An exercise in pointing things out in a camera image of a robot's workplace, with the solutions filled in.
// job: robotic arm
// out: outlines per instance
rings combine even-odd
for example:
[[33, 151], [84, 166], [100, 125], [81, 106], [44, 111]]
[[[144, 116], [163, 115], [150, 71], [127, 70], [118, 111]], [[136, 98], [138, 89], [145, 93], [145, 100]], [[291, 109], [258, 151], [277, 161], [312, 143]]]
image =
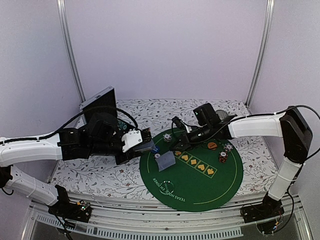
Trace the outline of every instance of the robotic arm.
[[[215, 137], [233, 139], [245, 136], [273, 136], [283, 138], [284, 161], [275, 181], [259, 205], [243, 207], [241, 214], [244, 221], [253, 222], [283, 214], [281, 198], [289, 186], [298, 177], [307, 160], [312, 141], [312, 131], [297, 108], [289, 107], [279, 114], [257, 114], [238, 117], [235, 115], [220, 119], [210, 103], [206, 103], [193, 112], [200, 127], [182, 133], [171, 146], [172, 151], [186, 151]], [[184, 123], [177, 117], [172, 121], [182, 130]]]
[[70, 203], [64, 187], [41, 182], [14, 164], [37, 160], [88, 159], [93, 155], [115, 156], [116, 164], [123, 164], [154, 147], [149, 128], [139, 130], [128, 126], [127, 130], [120, 130], [116, 117], [108, 113], [95, 113], [88, 124], [78, 129], [63, 128], [54, 135], [18, 139], [0, 137], [0, 188], [17, 190], [45, 203], [51, 214], [88, 222], [91, 215], [88, 202]]

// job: black cable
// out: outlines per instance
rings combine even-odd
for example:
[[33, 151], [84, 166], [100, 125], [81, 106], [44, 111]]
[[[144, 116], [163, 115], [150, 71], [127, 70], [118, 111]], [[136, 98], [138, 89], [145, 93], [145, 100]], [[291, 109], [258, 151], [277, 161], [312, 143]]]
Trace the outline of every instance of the black cable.
[[45, 135], [45, 136], [41, 136], [39, 138], [36, 138], [36, 137], [19, 137], [19, 138], [11, 138], [11, 139], [7, 139], [5, 141], [2, 141], [0, 142], [0, 145], [2, 144], [7, 144], [7, 143], [12, 143], [12, 142], [18, 142], [18, 141], [38, 141], [38, 140], [44, 140], [44, 139], [48, 139], [48, 138], [51, 138], [52, 136], [56, 135], [59, 133], [59, 131], [61, 131], [63, 128], [65, 128], [68, 124], [72, 123], [72, 121], [74, 121], [76, 118], [78, 118], [79, 116], [89, 112], [89, 111], [92, 111], [94, 109], [110, 109], [110, 110], [116, 110], [120, 113], [123, 113], [124, 115], [126, 115], [134, 124], [135, 128], [138, 128], [138, 123], [137, 121], [129, 114], [127, 113], [126, 111], [122, 110], [122, 109], [119, 109], [117, 107], [114, 107], [114, 106], [107, 106], [107, 105], [104, 105], [104, 106], [94, 106], [94, 107], [91, 107], [91, 108], [88, 108], [88, 109], [85, 109], [83, 110], [82, 112], [79, 112], [77, 115], [73, 116], [72, 118], [70, 118], [69, 121], [67, 121], [65, 124], [63, 124], [60, 128], [58, 128], [56, 131], [54, 131], [53, 133], [50, 133], [48, 135]]
[[73, 229], [76, 227], [76, 224], [74, 224], [73, 222], [67, 221], [65, 217], [63, 217], [62, 219], [64, 221], [64, 225], [65, 226], [67, 226], [69, 228], [73, 228]]
[[[291, 106], [291, 107], [288, 107], [287, 109], [285, 110], [282, 110], [282, 111], [279, 111], [277, 112], [276, 114], [283, 114], [285, 113], [286, 111], [289, 111], [289, 110], [292, 110], [292, 109], [298, 109], [298, 108], [305, 108], [305, 109], [309, 109], [311, 110], [312, 112], [314, 112], [314, 114], [318, 117], [318, 119], [320, 120], [320, 115], [319, 113], [314, 110], [312, 107], [310, 106], [307, 106], [307, 105], [295, 105], [295, 106]], [[318, 152], [320, 152], [320, 147], [314, 152], [312, 153], [311, 155], [309, 155], [305, 160], [308, 160], [310, 158], [312, 158], [314, 155], [316, 155]]]
[[253, 207], [255, 210], [259, 211], [259, 212], [264, 212], [264, 210], [260, 210], [258, 209], [255, 205], [253, 205], [252, 203], [247, 203], [245, 205], [243, 205], [240, 209], [240, 211], [246, 206], [246, 205], [250, 205], [251, 207]]
[[198, 128], [199, 126], [196, 126], [196, 125], [189, 125], [189, 124], [187, 124], [187, 123], [185, 123], [185, 122], [183, 122], [183, 121], [181, 121], [184, 125], [186, 125], [186, 126], [188, 126], [188, 127], [190, 127], [190, 128]]
[[8, 196], [11, 196], [12, 194], [14, 194], [14, 190], [12, 190], [11, 193], [7, 193], [3, 188], [1, 188], [1, 189], [2, 189], [2, 191], [3, 191], [5, 194], [7, 194]]
[[253, 115], [248, 115], [248, 116], [241, 116], [235, 119], [232, 119], [231, 121], [227, 122], [224, 124], [222, 127], [220, 127], [214, 134], [212, 134], [210, 137], [208, 137], [206, 140], [198, 141], [198, 142], [190, 142], [190, 144], [202, 144], [205, 143], [206, 141], [212, 139], [219, 131], [221, 131], [225, 126], [229, 125], [232, 122], [235, 122], [237, 120], [245, 119], [245, 118], [252, 118], [252, 117], [261, 117], [261, 116], [272, 116], [274, 115], [273, 113], [259, 113], [259, 114], [253, 114]]
[[281, 231], [281, 230], [284, 229], [284, 228], [288, 225], [288, 223], [290, 222], [290, 220], [291, 220], [291, 218], [292, 218], [292, 216], [293, 216], [293, 214], [294, 214], [294, 210], [295, 210], [295, 200], [294, 200], [294, 198], [292, 197], [292, 195], [291, 195], [290, 192], [289, 192], [289, 188], [290, 188], [290, 187], [291, 187], [291, 185], [288, 187], [288, 189], [287, 189], [287, 191], [286, 191], [286, 193], [289, 195], [289, 197], [290, 197], [291, 200], [292, 200], [292, 209], [291, 209], [291, 213], [290, 213], [290, 216], [289, 216], [288, 220], [285, 222], [284, 225], [282, 225], [281, 228], [275, 230], [273, 233], [267, 233], [267, 234], [265, 234], [265, 235], [272, 235], [272, 234], [275, 234], [275, 233]]
[[270, 232], [271, 230], [273, 230], [274, 228], [277, 229], [278, 225], [280, 224], [280, 220], [281, 220], [282, 217], [283, 217], [280, 211], [279, 211], [279, 216], [280, 216], [279, 219], [278, 219], [278, 220], [276, 219], [275, 225], [274, 225], [273, 227], [271, 227], [270, 229], [268, 229], [267, 231], [265, 231], [265, 232], [267, 232], [267, 234], [264, 234], [264, 233], [263, 233], [264, 235], [268, 235], [269, 232]]
[[55, 211], [49, 207], [49, 209], [51, 210], [51, 212], [53, 213], [53, 215], [55, 216], [55, 218], [59, 221], [59, 223], [62, 225], [63, 229], [64, 229], [64, 233], [65, 233], [65, 236], [68, 240], [73, 240], [73, 238], [70, 236], [66, 226], [63, 224], [63, 222], [60, 220], [60, 218], [57, 216], [57, 214], [55, 213]]

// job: circular green mat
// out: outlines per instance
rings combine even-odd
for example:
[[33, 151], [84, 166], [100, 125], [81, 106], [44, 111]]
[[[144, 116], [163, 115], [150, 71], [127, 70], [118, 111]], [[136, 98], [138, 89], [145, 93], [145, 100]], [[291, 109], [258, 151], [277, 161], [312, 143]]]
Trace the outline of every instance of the circular green mat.
[[[182, 133], [174, 129], [178, 136]], [[153, 138], [159, 153], [169, 151], [174, 142], [165, 142], [163, 131]], [[217, 149], [208, 149], [208, 143], [216, 143]], [[224, 151], [228, 140], [209, 140], [190, 150], [175, 153], [175, 165], [160, 171], [154, 153], [140, 158], [140, 174], [150, 193], [163, 204], [180, 211], [203, 212], [216, 209], [227, 203], [238, 191], [243, 179], [243, 164], [234, 147], [228, 152], [225, 163], [219, 162], [219, 153]]]

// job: patterned table surface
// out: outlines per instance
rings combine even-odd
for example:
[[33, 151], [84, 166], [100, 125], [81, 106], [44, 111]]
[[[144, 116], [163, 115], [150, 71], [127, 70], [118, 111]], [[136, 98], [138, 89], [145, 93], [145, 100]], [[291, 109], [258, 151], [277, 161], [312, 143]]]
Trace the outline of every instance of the patterned table surface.
[[[171, 119], [178, 116], [185, 123], [197, 124], [193, 109], [211, 103], [238, 116], [249, 112], [241, 101], [195, 99], [136, 99], [119, 100], [117, 107], [127, 111], [137, 121], [139, 128], [151, 128], [155, 136], [171, 127]], [[119, 117], [130, 122], [126, 116]], [[236, 196], [263, 193], [276, 177], [276, 166], [260, 136], [232, 139], [243, 162], [243, 181]], [[139, 158], [116, 165], [111, 156], [93, 156], [89, 159], [59, 161], [52, 176], [52, 185], [60, 185], [67, 191], [101, 197], [156, 200], [144, 185], [139, 171]]]

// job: lavender wall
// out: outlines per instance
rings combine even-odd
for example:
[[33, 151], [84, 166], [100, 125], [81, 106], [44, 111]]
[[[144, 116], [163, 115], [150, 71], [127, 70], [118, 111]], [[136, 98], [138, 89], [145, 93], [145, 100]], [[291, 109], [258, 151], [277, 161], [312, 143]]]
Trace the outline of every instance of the lavender wall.
[[[276, 1], [271, 32], [259, 83], [251, 107], [254, 113], [274, 112], [289, 105], [305, 104], [320, 113], [320, 2]], [[317, 117], [302, 111], [313, 130], [313, 152], [320, 145]], [[268, 139], [280, 164], [282, 140]], [[320, 236], [320, 155], [306, 162], [295, 189], [307, 213], [315, 239]]]
[[[44, 134], [78, 112], [57, 2], [0, 1], [0, 136]], [[45, 180], [54, 161], [18, 167]], [[30, 200], [0, 191], [0, 239], [21, 238]]]
[[266, 0], [67, 0], [86, 97], [245, 100]]

